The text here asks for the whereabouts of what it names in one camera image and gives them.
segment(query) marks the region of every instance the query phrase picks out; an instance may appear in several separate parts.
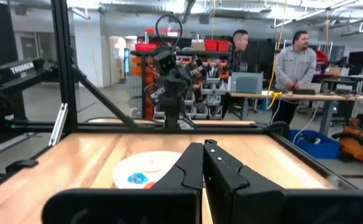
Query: concrete floor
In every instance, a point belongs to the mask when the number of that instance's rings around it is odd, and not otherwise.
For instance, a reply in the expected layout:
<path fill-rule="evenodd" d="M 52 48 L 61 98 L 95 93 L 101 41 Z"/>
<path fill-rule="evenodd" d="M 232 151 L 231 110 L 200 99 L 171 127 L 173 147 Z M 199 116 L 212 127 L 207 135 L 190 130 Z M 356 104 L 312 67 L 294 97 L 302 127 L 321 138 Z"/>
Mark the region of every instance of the concrete floor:
<path fill-rule="evenodd" d="M 129 95 L 127 87 L 124 85 L 110 86 L 103 88 L 102 93 L 106 95 L 125 114 L 131 115 L 132 110 L 128 105 Z M 58 85 L 38 85 L 23 92 L 25 110 L 27 117 L 32 121 L 55 121 L 60 106 L 60 89 Z M 102 105 L 85 88 L 76 90 L 76 106 L 78 110 L 78 120 L 86 121 L 96 117 L 114 117 L 114 115 Z M 268 123 L 271 113 L 249 113 L 248 119 L 256 122 Z M 226 120 L 238 119 L 232 113 L 228 113 Z M 292 129 L 301 129 L 310 120 L 308 115 L 296 114 L 292 121 Z M 307 129 L 319 130 L 321 119 L 314 120 Z M 329 135 L 341 132 L 341 125 L 329 129 Z M 14 161 L 30 158 L 37 154 L 48 144 L 49 133 L 37 133 L 27 136 L 20 136 L 0 145 L 0 174 L 5 173 L 5 167 Z M 360 163 L 343 163 L 338 160 L 319 160 L 326 167 L 340 175 L 363 175 L 363 167 Z M 363 178 L 351 179 L 348 181 L 363 189 Z"/>

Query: paper plate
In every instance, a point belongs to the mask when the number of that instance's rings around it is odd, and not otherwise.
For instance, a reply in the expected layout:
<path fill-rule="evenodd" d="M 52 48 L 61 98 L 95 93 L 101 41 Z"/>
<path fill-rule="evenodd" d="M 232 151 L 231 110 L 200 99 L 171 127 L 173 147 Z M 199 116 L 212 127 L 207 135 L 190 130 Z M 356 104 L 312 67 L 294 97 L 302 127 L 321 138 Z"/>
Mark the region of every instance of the paper plate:
<path fill-rule="evenodd" d="M 142 152 L 121 161 L 113 171 L 119 189 L 143 189 L 149 182 L 160 180 L 182 154 L 169 151 Z"/>

